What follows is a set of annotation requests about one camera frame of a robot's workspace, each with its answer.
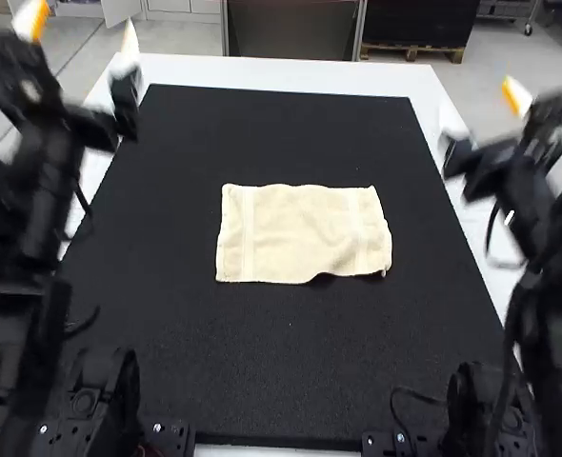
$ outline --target floor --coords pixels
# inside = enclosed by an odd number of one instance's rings
[[[9,16],[0,15],[0,26],[9,22]],[[217,25],[137,21],[135,28],[143,52],[221,54]],[[433,66],[479,141],[520,128],[501,96],[506,74],[516,77],[533,93],[562,87],[562,29],[535,26],[533,35],[526,37],[522,28],[518,23],[476,24],[462,65],[452,65],[435,54],[419,55],[418,64]],[[120,27],[106,29],[98,19],[50,19],[43,46],[68,98],[80,101],[86,97],[119,50],[122,32]],[[371,61],[403,62],[403,57],[382,53]],[[0,157],[9,156],[15,139],[10,123],[0,113]],[[552,178],[562,186],[562,159],[552,171]]]

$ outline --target beige towel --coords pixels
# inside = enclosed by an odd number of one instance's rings
[[[376,189],[226,184],[216,280],[301,284],[319,273],[391,267],[391,234]]]

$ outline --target cable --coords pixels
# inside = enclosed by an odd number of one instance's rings
[[[393,417],[393,420],[395,421],[397,426],[400,427],[400,429],[404,432],[404,435],[406,435],[406,438],[408,439],[408,444],[411,447],[412,455],[416,455],[416,446],[412,441],[412,437],[408,432],[408,428],[404,425],[402,420],[399,418],[397,411],[395,411],[395,405],[393,404],[393,398],[395,398],[395,395],[399,393],[403,395],[407,395],[413,398],[414,400],[418,400],[420,402],[426,403],[434,407],[445,407],[447,403],[445,400],[435,397],[430,397],[429,395],[425,395],[409,387],[397,386],[391,390],[391,395],[389,396],[389,408],[391,410],[391,416]]]
[[[510,401],[513,378],[513,344],[516,340],[516,326],[520,310],[522,308],[522,297],[519,295],[520,291],[518,288],[519,286],[514,290],[514,294],[512,295],[508,306],[508,314],[506,317],[505,332],[503,336],[503,381],[501,383],[499,395],[497,396],[497,401],[494,405],[494,410],[492,411],[491,421],[487,427],[484,439],[484,452],[482,453],[483,457],[493,457],[496,455],[494,454],[494,443],[501,427],[503,415],[505,414],[508,402]]]
[[[497,260],[491,256],[491,238],[492,238],[492,228],[494,227],[494,221],[499,213],[499,204],[495,202],[494,206],[491,209],[491,215],[489,216],[489,223],[487,224],[487,234],[484,238],[484,255],[487,258],[489,264],[491,264],[495,268],[501,269],[522,269],[525,264],[526,260],[522,262],[513,263],[513,262],[506,262],[503,260]]]
[[[90,314],[90,316],[87,319],[85,319],[83,322],[81,323],[72,322],[66,324],[63,340],[68,341],[71,338],[74,338],[75,336],[79,335],[83,331],[88,330],[96,322],[100,313],[101,313],[101,307],[97,305],[95,309],[92,311],[92,313]]]

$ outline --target metal bracket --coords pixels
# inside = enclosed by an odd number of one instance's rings
[[[441,433],[416,431],[418,432],[411,436],[416,454],[411,451],[408,437],[397,428],[393,432],[364,433],[361,438],[361,455],[362,457],[439,457],[442,455],[439,450]]]
[[[165,457],[192,457],[196,431],[185,421],[170,417],[145,417],[141,420],[144,442],[156,447]]]

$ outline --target black cable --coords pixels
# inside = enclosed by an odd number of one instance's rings
[[[82,188],[80,188],[80,184],[76,180],[76,188],[75,188],[75,196],[78,199],[78,203],[82,210],[85,213],[85,223],[88,223],[87,228],[83,228],[83,233],[80,236],[76,236],[74,233],[73,236],[67,235],[66,232],[63,232],[60,235],[61,241],[70,241],[73,243],[81,243],[86,240],[89,236],[92,235],[94,232],[94,213],[92,212],[92,208],[87,201],[87,198],[84,196],[84,192],[82,192]]]
[[[499,210],[500,210],[499,204],[495,202],[491,210],[491,215],[489,216],[489,223],[487,224],[487,234],[484,238],[484,255],[487,258],[487,261],[493,267],[502,268],[502,269],[514,269],[514,270],[522,269],[526,264],[526,260],[523,260],[522,262],[519,263],[513,263],[513,262],[506,262],[503,260],[497,260],[491,256],[490,251],[491,251],[492,228],[494,227],[494,221],[495,218],[497,217],[497,214],[499,213]]]
[[[395,405],[393,404],[393,398],[395,398],[395,396],[399,393],[401,393],[403,395],[407,395],[407,396],[413,398],[414,400],[419,400],[423,403],[426,403],[428,405],[432,405],[434,407],[445,407],[447,405],[447,403],[446,403],[445,400],[435,398],[435,397],[431,397],[429,395],[425,395],[425,394],[420,393],[420,392],[418,392],[418,391],[416,391],[412,388],[409,388],[409,387],[397,386],[397,387],[394,387],[391,390],[391,395],[389,396],[389,408],[391,410],[391,416],[393,417],[393,420],[395,421],[397,426],[402,430],[402,432],[406,436],[406,439],[408,440],[408,444],[411,447],[412,455],[416,455],[416,447],[414,445],[414,442],[412,441],[411,434],[408,431],[408,428],[406,427],[406,425],[404,425],[402,420],[399,418],[399,415],[397,414],[397,411],[395,410]]]
[[[99,314],[101,313],[101,307],[97,305],[95,309],[92,311],[90,316],[82,321],[81,323],[69,323],[65,325],[65,334],[63,335],[64,341],[70,340],[71,338],[76,337],[83,331],[88,330],[92,327],[92,325],[96,322]]]
[[[506,412],[508,403],[510,401],[510,393],[513,378],[513,345],[516,341],[516,327],[518,324],[518,317],[521,311],[521,297],[520,292],[514,291],[514,295],[510,300],[508,306],[508,314],[506,316],[505,331],[503,336],[503,381],[497,396],[497,401],[492,411],[491,421],[487,427],[487,432],[484,439],[484,452],[483,457],[494,457],[494,443],[497,439],[499,429],[501,428],[501,421]]]

